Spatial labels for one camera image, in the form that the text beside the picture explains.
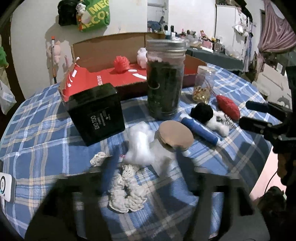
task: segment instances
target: white electronic device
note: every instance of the white electronic device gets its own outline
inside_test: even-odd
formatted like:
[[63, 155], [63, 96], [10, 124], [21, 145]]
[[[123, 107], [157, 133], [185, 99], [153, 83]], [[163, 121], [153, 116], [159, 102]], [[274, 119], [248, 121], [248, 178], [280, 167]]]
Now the white electronic device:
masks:
[[15, 178], [10, 174], [0, 172], [0, 197], [7, 202], [15, 202]]

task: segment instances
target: green bag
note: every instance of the green bag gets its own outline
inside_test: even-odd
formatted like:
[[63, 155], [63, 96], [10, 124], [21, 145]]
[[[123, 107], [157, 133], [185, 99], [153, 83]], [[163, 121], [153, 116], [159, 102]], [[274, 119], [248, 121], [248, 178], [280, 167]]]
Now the green bag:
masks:
[[84, 0], [84, 3], [92, 18], [88, 24], [82, 23], [82, 31], [98, 29], [110, 24], [109, 0]]

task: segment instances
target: plaid tablecloth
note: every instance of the plaid tablecloth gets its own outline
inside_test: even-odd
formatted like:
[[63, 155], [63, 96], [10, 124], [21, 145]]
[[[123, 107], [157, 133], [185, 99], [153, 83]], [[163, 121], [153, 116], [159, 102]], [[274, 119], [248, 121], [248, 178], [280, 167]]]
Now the plaid tablecloth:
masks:
[[[248, 111], [248, 100], [263, 102], [260, 93], [250, 83], [236, 75], [209, 65], [217, 70], [216, 93], [221, 93], [239, 106], [242, 116], [256, 117], [276, 123], [269, 114]], [[192, 88], [184, 89], [180, 111], [190, 112]], [[161, 122], [148, 114], [146, 97], [122, 102], [126, 128], [140, 122], [147, 122], [156, 131]], [[211, 99], [215, 108], [215, 98]], [[16, 179], [15, 204], [2, 203], [2, 210], [13, 227], [24, 237], [28, 224], [40, 202], [51, 188], [56, 175], [60, 173], [81, 173], [90, 167], [92, 157], [104, 151], [112, 153], [115, 145], [127, 152], [126, 131], [100, 143], [86, 147], [65, 111], [57, 85], [44, 89], [26, 100], [11, 119], [0, 142], [0, 159], [4, 161], [3, 172]], [[245, 132], [239, 127], [230, 131], [221, 147], [213, 147], [196, 138], [188, 155], [196, 165], [207, 167], [215, 174], [225, 175], [238, 172], [249, 190], [259, 178], [271, 144], [261, 135]], [[108, 207], [108, 197], [100, 201], [102, 213], [109, 225], [114, 240], [182, 240], [198, 198], [187, 191], [178, 167], [169, 177], [158, 177], [152, 167], [137, 172], [138, 182], [147, 189], [145, 207], [134, 213], [118, 214]], [[213, 195], [211, 232], [219, 227], [221, 200]], [[76, 203], [77, 219], [82, 216], [83, 204]], [[83, 236], [82, 225], [78, 231]]]

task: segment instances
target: green plush toy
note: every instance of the green plush toy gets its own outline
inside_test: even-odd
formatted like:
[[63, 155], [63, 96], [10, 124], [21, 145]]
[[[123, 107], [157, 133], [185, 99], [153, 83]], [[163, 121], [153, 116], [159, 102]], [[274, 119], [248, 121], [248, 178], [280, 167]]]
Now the green plush toy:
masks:
[[6, 53], [3, 47], [0, 47], [0, 67], [8, 67], [8, 63], [6, 61]]
[[109, 0], [84, 0], [83, 2], [86, 5], [86, 13], [82, 16], [82, 31], [99, 29], [110, 24]]

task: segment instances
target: red ball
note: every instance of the red ball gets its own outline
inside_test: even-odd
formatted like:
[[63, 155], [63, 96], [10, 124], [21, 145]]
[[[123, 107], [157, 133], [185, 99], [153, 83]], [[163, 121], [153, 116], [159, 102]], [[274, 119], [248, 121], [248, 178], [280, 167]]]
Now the red ball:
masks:
[[129, 70], [129, 60], [125, 56], [117, 56], [114, 60], [114, 68], [117, 73], [125, 72], [126, 70]]
[[239, 108], [233, 102], [233, 100], [223, 95], [218, 95], [216, 99], [217, 99], [220, 110], [222, 110], [226, 115], [228, 115], [234, 121], [238, 121], [240, 119]]

